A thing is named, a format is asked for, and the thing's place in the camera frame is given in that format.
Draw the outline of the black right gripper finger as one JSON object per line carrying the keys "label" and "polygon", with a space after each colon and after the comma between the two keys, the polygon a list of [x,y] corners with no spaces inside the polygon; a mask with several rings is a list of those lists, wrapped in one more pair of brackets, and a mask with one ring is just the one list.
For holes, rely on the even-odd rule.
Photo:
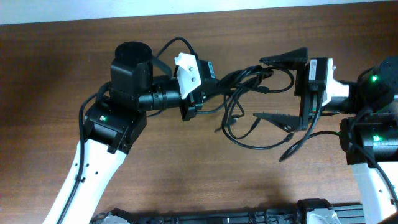
{"label": "black right gripper finger", "polygon": [[287,133],[302,130],[302,120],[299,116],[271,113],[254,113],[253,116],[266,120]]}
{"label": "black right gripper finger", "polygon": [[273,55],[259,59],[259,62],[275,68],[298,70],[303,68],[308,61],[308,48],[301,47],[280,55]]}

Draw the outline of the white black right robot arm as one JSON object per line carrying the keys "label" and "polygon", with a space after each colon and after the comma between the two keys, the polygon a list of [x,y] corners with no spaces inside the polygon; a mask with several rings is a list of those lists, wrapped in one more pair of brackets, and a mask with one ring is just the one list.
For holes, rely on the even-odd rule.
{"label": "white black right robot arm", "polygon": [[397,57],[363,71],[356,81],[336,80],[328,57],[308,57],[303,47],[261,58],[261,63],[295,71],[298,116],[259,113],[287,133],[313,131],[321,115],[343,114],[337,136],[358,183],[366,223],[397,222]]}

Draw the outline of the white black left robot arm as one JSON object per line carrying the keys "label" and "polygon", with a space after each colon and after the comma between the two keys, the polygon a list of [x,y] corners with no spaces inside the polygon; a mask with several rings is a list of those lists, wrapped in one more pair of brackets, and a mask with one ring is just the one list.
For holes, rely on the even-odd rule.
{"label": "white black left robot arm", "polygon": [[80,140],[46,223],[88,223],[144,130],[147,113],[179,108],[188,121],[217,83],[212,63],[194,50],[178,54],[175,68],[170,68],[147,44],[137,41],[116,47],[110,71],[110,81],[80,107]]}

